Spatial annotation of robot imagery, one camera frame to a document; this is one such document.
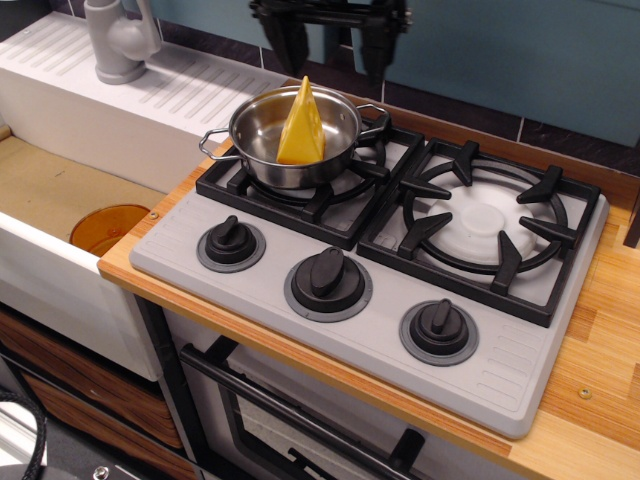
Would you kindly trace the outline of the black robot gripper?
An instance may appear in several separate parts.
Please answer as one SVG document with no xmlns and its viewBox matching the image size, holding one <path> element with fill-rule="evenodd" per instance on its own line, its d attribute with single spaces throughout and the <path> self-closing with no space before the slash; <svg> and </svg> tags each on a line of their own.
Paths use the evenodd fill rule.
<svg viewBox="0 0 640 480">
<path fill-rule="evenodd" d="M 298 74 L 309 55 L 304 24 L 357 28 L 370 84 L 385 80 L 400 30 L 411 26 L 406 1 L 251 1 L 249 8 L 256 18 L 263 19 L 265 35 L 288 74 Z"/>
</svg>

